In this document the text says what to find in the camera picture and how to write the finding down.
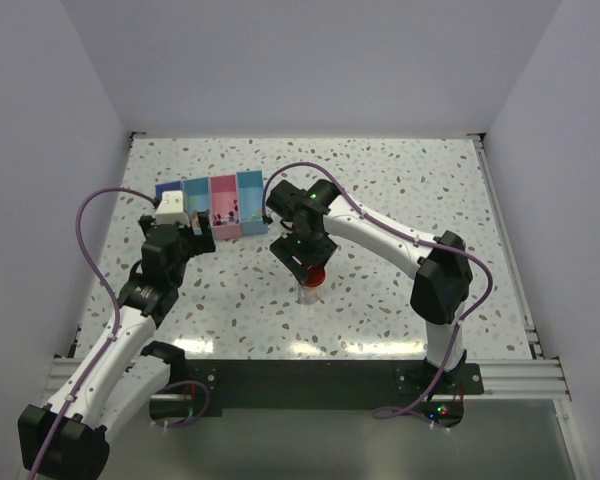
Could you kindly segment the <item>pink candy bin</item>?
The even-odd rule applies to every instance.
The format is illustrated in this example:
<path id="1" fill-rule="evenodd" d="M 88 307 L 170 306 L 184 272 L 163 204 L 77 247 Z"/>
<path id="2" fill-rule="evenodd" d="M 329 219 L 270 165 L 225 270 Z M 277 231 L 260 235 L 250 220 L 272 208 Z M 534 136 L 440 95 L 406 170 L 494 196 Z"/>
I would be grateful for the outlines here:
<path id="1" fill-rule="evenodd" d="M 212 230 L 216 240 L 242 236 L 235 174 L 210 178 Z"/>

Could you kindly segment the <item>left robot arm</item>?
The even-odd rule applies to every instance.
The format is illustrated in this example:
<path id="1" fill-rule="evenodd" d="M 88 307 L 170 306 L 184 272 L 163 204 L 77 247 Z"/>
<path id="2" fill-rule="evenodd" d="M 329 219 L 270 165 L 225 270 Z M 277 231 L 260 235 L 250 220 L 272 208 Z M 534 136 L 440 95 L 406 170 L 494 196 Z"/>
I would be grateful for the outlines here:
<path id="1" fill-rule="evenodd" d="M 113 441 L 159 392 L 182 392 L 201 401 L 198 420 L 211 400 L 209 388 L 191 378 L 182 349 L 154 340 L 178 298 L 188 261 L 212 253 L 209 214 L 199 213 L 199 233 L 144 215 L 142 258 L 114 299 L 114 312 L 89 354 L 46 403 L 29 405 L 18 419 L 22 460 L 29 476 L 96 479 Z"/>

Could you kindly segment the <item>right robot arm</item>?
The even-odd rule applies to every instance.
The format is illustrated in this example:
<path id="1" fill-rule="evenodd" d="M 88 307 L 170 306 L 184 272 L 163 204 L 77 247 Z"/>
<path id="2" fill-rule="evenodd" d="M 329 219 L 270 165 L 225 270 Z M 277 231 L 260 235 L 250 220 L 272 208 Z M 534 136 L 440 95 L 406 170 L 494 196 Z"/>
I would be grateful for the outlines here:
<path id="1" fill-rule="evenodd" d="M 327 180 L 307 190 L 283 180 L 266 196 L 265 206 L 289 227 L 271 252 L 299 285 L 313 288 L 324 281 L 326 264 L 337 249 L 333 237 L 383 258 L 411 279 L 410 305 L 426 324 L 426 382 L 439 393 L 460 382 L 465 349 L 454 328 L 473 279 L 461 237 L 410 229 L 367 210 Z"/>

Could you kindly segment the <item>clear plastic jar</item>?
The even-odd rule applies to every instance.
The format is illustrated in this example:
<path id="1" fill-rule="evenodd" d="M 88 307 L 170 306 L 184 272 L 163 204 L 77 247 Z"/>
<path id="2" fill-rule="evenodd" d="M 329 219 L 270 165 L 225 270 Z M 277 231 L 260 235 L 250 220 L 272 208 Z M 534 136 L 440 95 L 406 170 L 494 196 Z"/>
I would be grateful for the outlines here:
<path id="1" fill-rule="evenodd" d="M 312 305 L 320 300 L 320 284 L 296 285 L 297 303 L 300 305 Z"/>

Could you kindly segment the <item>red jar lid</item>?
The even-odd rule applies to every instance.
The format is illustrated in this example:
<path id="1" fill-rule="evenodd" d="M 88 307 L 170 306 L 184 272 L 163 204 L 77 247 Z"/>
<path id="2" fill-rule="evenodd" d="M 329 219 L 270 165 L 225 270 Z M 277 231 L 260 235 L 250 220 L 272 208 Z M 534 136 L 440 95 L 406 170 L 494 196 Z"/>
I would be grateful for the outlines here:
<path id="1" fill-rule="evenodd" d="M 308 277 L 304 283 L 304 285 L 308 288 L 317 288 L 319 287 L 326 279 L 325 270 L 320 268 L 311 268 L 308 271 Z"/>

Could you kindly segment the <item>purple candy bin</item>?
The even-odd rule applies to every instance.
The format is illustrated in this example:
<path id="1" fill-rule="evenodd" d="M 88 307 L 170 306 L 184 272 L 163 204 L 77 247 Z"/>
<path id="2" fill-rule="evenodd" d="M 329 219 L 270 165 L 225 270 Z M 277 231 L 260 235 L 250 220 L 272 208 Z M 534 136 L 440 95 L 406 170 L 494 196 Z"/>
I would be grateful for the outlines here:
<path id="1" fill-rule="evenodd" d="M 165 183 L 160 183 L 155 185 L 155 196 L 159 199 L 162 198 L 165 192 L 169 191 L 181 191 L 182 190 L 182 182 L 181 181 L 170 181 Z"/>

